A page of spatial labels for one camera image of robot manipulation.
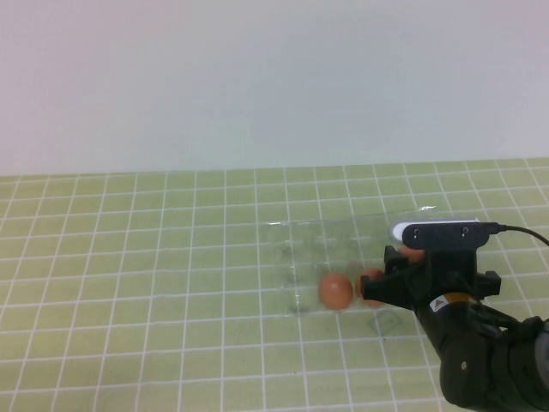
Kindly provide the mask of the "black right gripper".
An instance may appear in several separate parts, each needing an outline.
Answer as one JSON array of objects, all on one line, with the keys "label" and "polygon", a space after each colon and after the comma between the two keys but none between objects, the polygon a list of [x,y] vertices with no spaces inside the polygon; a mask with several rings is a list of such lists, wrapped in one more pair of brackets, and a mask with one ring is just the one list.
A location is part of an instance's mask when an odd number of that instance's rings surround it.
[{"label": "black right gripper", "polygon": [[369,268],[359,276],[359,297],[368,306],[420,309],[442,298],[449,303],[476,302],[501,293],[502,279],[496,271],[477,271],[475,251],[422,251],[387,245],[383,263],[383,269]]}]

